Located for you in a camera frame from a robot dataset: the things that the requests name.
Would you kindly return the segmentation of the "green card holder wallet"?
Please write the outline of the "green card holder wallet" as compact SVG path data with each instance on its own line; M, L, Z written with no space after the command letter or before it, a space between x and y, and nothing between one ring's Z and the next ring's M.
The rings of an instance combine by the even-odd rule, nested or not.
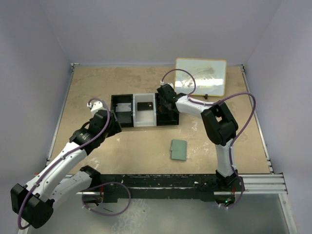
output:
M179 160L179 161L186 161L187 159L187 141L173 139L171 141L171 159L172 160Z

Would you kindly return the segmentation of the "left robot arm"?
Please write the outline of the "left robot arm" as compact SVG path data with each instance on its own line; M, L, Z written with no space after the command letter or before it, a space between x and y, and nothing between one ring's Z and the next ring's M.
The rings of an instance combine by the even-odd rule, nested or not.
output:
M10 191L12 210L18 215L21 230L40 228L63 202L83 190L100 187L100 172L82 167L71 178L65 176L108 137L121 132L113 111L93 111L88 128L76 130L59 155L25 185L16 184Z

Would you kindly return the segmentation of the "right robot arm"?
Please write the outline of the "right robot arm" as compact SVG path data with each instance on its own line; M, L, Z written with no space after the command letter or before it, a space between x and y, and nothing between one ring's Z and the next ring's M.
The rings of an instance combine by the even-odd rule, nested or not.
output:
M207 137L216 148L218 188L227 191L238 180L241 191L244 191L244 183L237 173L232 154L238 124L226 103L196 101L184 93L176 93L171 85L163 82L157 92L162 112L189 114L203 121Z

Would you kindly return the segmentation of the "black white sorting tray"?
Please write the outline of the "black white sorting tray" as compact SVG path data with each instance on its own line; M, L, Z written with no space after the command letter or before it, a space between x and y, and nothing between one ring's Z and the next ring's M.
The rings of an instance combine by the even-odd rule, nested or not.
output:
M122 128L179 124L178 113L161 111L157 93L112 95L111 110L115 112Z

